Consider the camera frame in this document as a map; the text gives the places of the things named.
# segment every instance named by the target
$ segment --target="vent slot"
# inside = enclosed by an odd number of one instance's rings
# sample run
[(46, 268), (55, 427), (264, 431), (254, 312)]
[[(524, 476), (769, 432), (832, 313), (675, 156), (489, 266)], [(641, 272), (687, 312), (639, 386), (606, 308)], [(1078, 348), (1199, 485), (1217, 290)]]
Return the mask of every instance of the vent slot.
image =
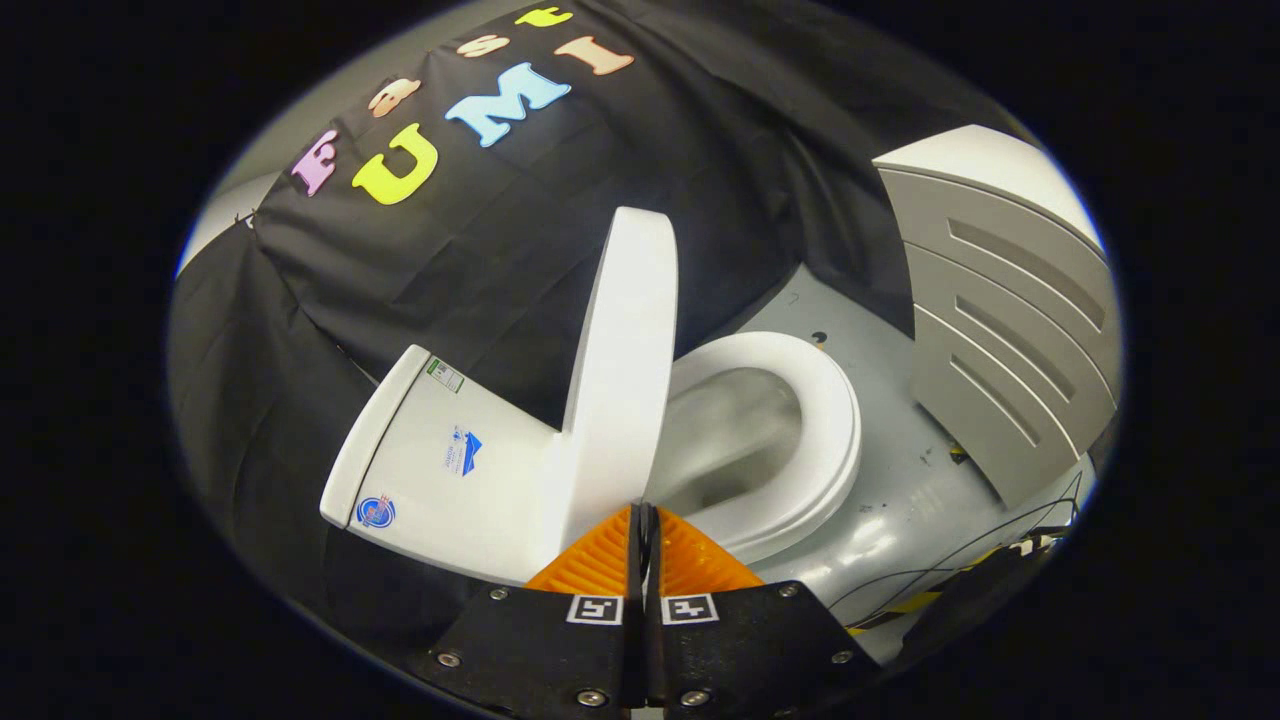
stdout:
[(1048, 356), (1032, 345), (1030, 341), (1018, 334), (1014, 328), (1010, 328), (986, 310), (978, 307), (959, 295), (956, 296), (956, 310), (961, 315), (968, 316), (974, 323), (986, 328), (987, 332), (996, 336), (1009, 347), (1012, 347), (1014, 352), (1021, 355), (1023, 360), (1030, 363), (1033, 368), (1044, 375), (1044, 379), (1048, 380), (1048, 384), (1053, 386), (1053, 389), (1062, 396), (1062, 400), (1066, 400), (1068, 402), (1071, 401), (1071, 397), (1075, 395), (1075, 386), (1073, 386), (1071, 380), (1066, 379), (1062, 370), (1060, 370), (1057, 365), (1048, 359)]
[(1032, 447), (1039, 447), (1039, 434), (1032, 429), (1032, 427), (1027, 423), (1027, 420), (1023, 419), (1023, 416), (1019, 415), (1016, 410), (1014, 410), (1012, 405), (1010, 405), (1009, 401), (1005, 400), (1002, 395), (996, 392), (996, 388), (987, 384), (986, 380), (978, 378), (978, 374), (974, 373), (973, 369), (965, 365), (965, 363), (959, 357), (956, 357), (955, 355), (951, 356), (951, 366), (955, 368), (957, 373), (964, 375), (965, 379), (973, 383), (973, 387), (978, 388), (978, 392), (986, 395), (987, 400), (989, 400), (992, 405), (998, 407), (1000, 411), (1004, 413), (1006, 418), (1009, 418), (1009, 421), (1012, 423), (1014, 427), (1018, 428), (1018, 430), (1021, 432), (1024, 437), (1027, 437), (1027, 442), (1032, 443)]
[(968, 223), (961, 223), (960, 220), (952, 220), (951, 218), (947, 218), (947, 227), (951, 231), (951, 237), (955, 240), (972, 245), (979, 250), (986, 250), (996, 258), (1016, 265), (1029, 275), (1053, 288), (1059, 295), (1065, 297), (1068, 302), (1074, 305), (1075, 309), (1089, 320), (1089, 324), (1092, 324), (1096, 331), (1102, 332), (1102, 322), (1106, 320), (1106, 311), (1103, 311), (1102, 306), (1098, 305), (1098, 302), (1093, 300), (1093, 297), (1091, 297), (1089, 293), (1066, 273), (1059, 270), (1034, 252), (1030, 252), (1024, 247), (1019, 247), (1018, 245), (984, 229), (975, 228)]

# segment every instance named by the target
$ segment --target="blue logo sticker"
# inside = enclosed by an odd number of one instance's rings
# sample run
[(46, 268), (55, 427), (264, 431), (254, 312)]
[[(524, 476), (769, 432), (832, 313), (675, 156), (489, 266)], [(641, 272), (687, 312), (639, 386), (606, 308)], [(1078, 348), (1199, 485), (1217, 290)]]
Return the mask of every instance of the blue logo sticker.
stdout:
[(385, 495), (366, 497), (356, 506), (356, 519), (366, 528), (385, 528), (396, 519), (396, 503)]
[(449, 447), (444, 451), (444, 466), (456, 475), (466, 475), (476, 469), (476, 454), (483, 446), (480, 438), (467, 432), (466, 428), (453, 425)]

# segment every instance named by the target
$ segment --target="white toilet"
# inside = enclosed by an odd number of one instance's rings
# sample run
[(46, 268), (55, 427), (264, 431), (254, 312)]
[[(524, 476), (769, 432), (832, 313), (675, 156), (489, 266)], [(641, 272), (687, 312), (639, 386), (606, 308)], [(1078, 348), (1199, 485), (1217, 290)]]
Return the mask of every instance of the white toilet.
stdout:
[(845, 500), (861, 423), (806, 341), (744, 333), (672, 364), (676, 243), (620, 208), (579, 341), (561, 432), (411, 346), (347, 436), (320, 501), (334, 525), (425, 562), (524, 584), (641, 498), (751, 562)]
[(672, 366), (645, 500), (755, 562), (836, 512), (861, 437), (858, 396), (826, 352), (781, 333), (723, 337)]

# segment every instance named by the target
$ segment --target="cable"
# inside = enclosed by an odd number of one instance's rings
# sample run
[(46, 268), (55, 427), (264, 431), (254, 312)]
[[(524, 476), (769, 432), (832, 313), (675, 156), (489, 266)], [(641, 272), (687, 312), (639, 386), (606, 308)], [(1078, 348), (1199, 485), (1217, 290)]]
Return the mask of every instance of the cable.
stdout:
[[(996, 525), (995, 528), (987, 530), (986, 533), (982, 533), (980, 536), (978, 536), (978, 537), (973, 538), (972, 541), (964, 543), (963, 546), (960, 546), (959, 548), (956, 548), (954, 552), (951, 552), (951, 555), (947, 555), (942, 560), (938, 560), (938, 562), (936, 565), (933, 565), (933, 568), (929, 568), (928, 570), (901, 570), (899, 573), (890, 573), (888, 575), (881, 575), (879, 578), (876, 578), (874, 580), (868, 580), (868, 582), (858, 585), (856, 588), (846, 592), (845, 594), (840, 596), (840, 598), (836, 600), (836, 602), (832, 602), (831, 605), (827, 606), (827, 610), (831, 610), (832, 607), (840, 605), (846, 597), (849, 597), (849, 596), (854, 594), (855, 592), (865, 588), (867, 585), (869, 585), (872, 583), (878, 583), (878, 582), (881, 582), (881, 580), (883, 580), (886, 578), (892, 578), (892, 577), (896, 577), (896, 575), (910, 575), (911, 573), (943, 573), (943, 571), (955, 571), (955, 570), (959, 570), (959, 568), (945, 569), (945, 568), (938, 568), (938, 565), (942, 565), (943, 562), (946, 562), (947, 560), (951, 560), (952, 557), (955, 557), (960, 552), (964, 552), (964, 550), (966, 547), (969, 547), (970, 544), (973, 544), (973, 543), (980, 541), (982, 538), (989, 536), (991, 533), (995, 533), (996, 530), (1000, 530), (1001, 528), (1011, 525), (1011, 524), (1021, 520), (1023, 518), (1027, 518), (1028, 515), (1034, 515), (1036, 512), (1039, 512), (1041, 510), (1044, 510), (1044, 509), (1052, 509), (1052, 507), (1055, 507), (1055, 506), (1057, 506), (1057, 505), (1060, 505), (1062, 502), (1070, 502), (1073, 509), (1076, 507), (1075, 498), (1074, 497), (1073, 498), (1066, 498), (1066, 491), (1064, 489), (1062, 491), (1062, 497), (1055, 500), (1053, 502), (1046, 502), (1044, 505), (1041, 505), (1038, 507), (1033, 507), (1033, 509), (1028, 510), (1027, 512), (1023, 512), (1021, 515), (1014, 518), (1012, 520), (1006, 520), (1006, 521)], [(1041, 519), (1043, 520), (1047, 516), (1048, 516), (1048, 512), (1046, 512), (1043, 516), (1041, 516)], [(886, 606), (888, 606), (888, 603), (891, 603), (895, 600), (897, 600), (897, 596), (900, 596), (904, 592), (906, 592), (908, 588), (910, 588), (911, 585), (914, 585), (918, 580), (919, 580), (919, 578), (916, 578), (915, 580), (911, 580), (910, 583), (908, 583), (905, 587), (902, 587), (902, 589), (897, 591), (896, 593), (893, 593), (892, 597), (890, 597), (888, 600), (886, 600), (884, 602), (882, 602), (879, 605), (879, 607), (877, 607), (876, 610), (868, 612), (867, 618), (870, 618), (872, 615), (876, 615), (877, 612), (879, 612), (881, 610), (883, 610)]]
[[(1066, 483), (1066, 487), (1062, 488), (1062, 495), (1057, 496), (1059, 501), (1061, 501), (1062, 498), (1066, 497), (1066, 493), (1071, 489), (1071, 486), (1075, 486), (1075, 492), (1071, 495), (1071, 500), (1073, 500), (1073, 502), (1071, 502), (1071, 521), (1073, 523), (1075, 521), (1076, 509), (1079, 509), (1079, 505), (1076, 505), (1074, 501), (1080, 496), (1080, 482), (1082, 482), (1083, 478), (1084, 478), (1084, 470), (1076, 471), (1075, 477), (1071, 478), (1071, 482)], [(1036, 520), (1036, 524), (1032, 525), (1032, 530), (1034, 530), (1036, 528), (1038, 528), (1041, 525), (1041, 523), (1044, 521), (1044, 518), (1048, 518), (1048, 514), (1052, 512), (1052, 511), (1053, 511), (1052, 507), (1050, 507), (1048, 510), (1046, 510), (1044, 514), (1041, 515), (1041, 519)]]

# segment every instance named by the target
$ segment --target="foam letter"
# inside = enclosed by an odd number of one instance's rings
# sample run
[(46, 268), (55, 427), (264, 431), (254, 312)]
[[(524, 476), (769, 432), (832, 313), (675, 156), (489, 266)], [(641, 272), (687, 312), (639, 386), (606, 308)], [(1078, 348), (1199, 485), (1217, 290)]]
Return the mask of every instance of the foam letter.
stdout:
[(401, 78), (379, 91), (378, 95), (369, 101), (369, 109), (374, 111), (375, 118), (380, 118), (394, 110), (396, 106), (399, 105), (401, 100), (413, 95), (413, 91), (421, 85), (422, 81), (419, 79)]
[(552, 8), (541, 8), (539, 10), (529, 10), (524, 15), (520, 15), (520, 19), (516, 20), (515, 24), (518, 26), (521, 23), (529, 23), (534, 27), (552, 27), (552, 26), (558, 26), (562, 22), (573, 17), (573, 13), (563, 13), (557, 15), (556, 10), (559, 10), (559, 8), (552, 6)]
[(471, 42), (467, 42), (462, 47), (458, 47), (458, 55), (463, 58), (479, 58), (480, 55), (488, 55), (494, 50), (506, 47), (511, 42), (509, 37), (498, 37), (497, 35), (483, 35)]
[(591, 70), (598, 76), (607, 76), (614, 70), (621, 70), (635, 61), (635, 58), (631, 55), (618, 55), (600, 47), (590, 35), (561, 45), (556, 49), (556, 54), (570, 55), (571, 58), (582, 60), (588, 65), (591, 65)]
[(541, 110), (570, 90), (571, 86), (554, 83), (535, 73), (529, 63), (521, 63), (498, 76), (497, 96), (468, 95), (449, 108), (444, 119), (467, 123), (480, 135), (480, 147), (489, 147), (511, 132), (511, 124), (494, 122), (493, 118), (525, 119), (521, 97), (534, 110)]
[(293, 165), (293, 172), (289, 173), (301, 177), (302, 182), (307, 183), (307, 197), (315, 195), (324, 181), (333, 174), (333, 159), (338, 151), (333, 149), (330, 141), (335, 137), (338, 137), (335, 129), (321, 135), (320, 140), (311, 146), (311, 150), (307, 150), (307, 154), (298, 160), (297, 165)]
[(435, 163), (440, 159), (435, 146), (417, 133), (417, 123), (396, 133), (390, 147), (403, 147), (417, 160), (417, 165), (407, 176), (396, 177), (383, 164), (385, 155), (379, 152), (370, 158), (351, 179), (351, 187), (364, 187), (365, 192), (383, 205), (394, 205), (413, 195), (413, 191), (431, 177), (431, 170), (435, 169)]

